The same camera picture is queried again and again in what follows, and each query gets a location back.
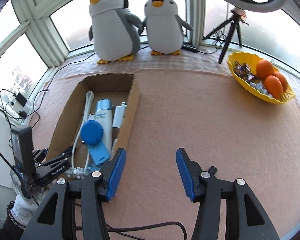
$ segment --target stuffed penguin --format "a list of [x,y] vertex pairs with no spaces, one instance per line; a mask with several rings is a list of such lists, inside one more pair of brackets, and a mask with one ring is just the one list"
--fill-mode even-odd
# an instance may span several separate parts
[[145,5],[143,26],[147,28],[152,55],[179,55],[183,44],[182,26],[192,31],[191,25],[178,15],[174,0],[149,0]]
[[89,39],[94,37],[94,49],[100,58],[97,63],[132,60],[140,49],[135,27],[142,31],[143,25],[129,11],[128,0],[90,0],[89,13],[92,18]]

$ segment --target white bottle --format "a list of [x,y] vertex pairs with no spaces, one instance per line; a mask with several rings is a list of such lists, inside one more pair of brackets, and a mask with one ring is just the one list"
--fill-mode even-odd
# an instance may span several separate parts
[[96,105],[96,113],[94,120],[101,124],[103,128],[102,141],[109,153],[112,147],[112,111],[111,101],[109,99],[102,99]]

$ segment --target black tripod leg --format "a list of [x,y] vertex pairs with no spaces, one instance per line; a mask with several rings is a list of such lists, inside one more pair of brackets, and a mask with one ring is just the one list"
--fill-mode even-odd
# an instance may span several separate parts
[[229,32],[228,32],[228,35],[227,35],[225,44],[224,44],[224,46],[223,46],[222,52],[221,52],[220,57],[219,57],[219,64],[221,64],[221,62],[222,62],[222,60],[223,60],[223,57],[224,57],[225,54],[226,54],[226,51],[227,51],[228,46],[229,46],[229,44],[230,44],[230,41],[231,41],[231,39],[232,39],[234,30],[236,29],[236,25],[237,25],[236,22],[232,22],[232,23],[231,23],[231,26],[230,26],[230,29],[229,29]]
[[222,29],[224,26],[226,26],[229,22],[231,22],[233,20],[233,17],[231,17],[230,19],[224,21],[223,23],[221,23],[217,28],[213,29],[212,32],[210,32],[207,36],[203,37],[202,40],[205,40],[207,38],[209,38],[211,35],[213,35],[214,33],[216,33],[218,30]]
[[239,45],[242,48],[242,40],[241,40],[241,29],[239,23],[237,23],[237,33],[238,33],[238,40],[239,40]]

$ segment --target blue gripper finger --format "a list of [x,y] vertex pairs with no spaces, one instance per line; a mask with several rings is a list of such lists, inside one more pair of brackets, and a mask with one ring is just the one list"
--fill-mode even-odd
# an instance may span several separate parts
[[190,174],[189,168],[186,163],[189,164],[190,159],[183,148],[179,148],[176,153],[176,161],[179,169],[180,177],[182,180],[183,187],[185,188],[185,192],[187,197],[190,198],[191,201],[195,198],[194,193],[194,180]]
[[121,175],[126,164],[126,151],[118,148],[111,161],[105,161],[101,167],[103,173],[103,186],[101,187],[100,196],[102,201],[109,202],[115,195]]

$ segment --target power strip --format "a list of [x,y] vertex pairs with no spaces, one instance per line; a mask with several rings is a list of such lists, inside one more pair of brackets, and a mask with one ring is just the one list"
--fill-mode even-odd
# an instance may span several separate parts
[[189,50],[189,51],[194,52],[194,53],[198,53],[198,50],[199,50],[199,49],[197,49],[197,48],[195,48],[195,47],[193,47],[189,44],[183,44],[182,49]]

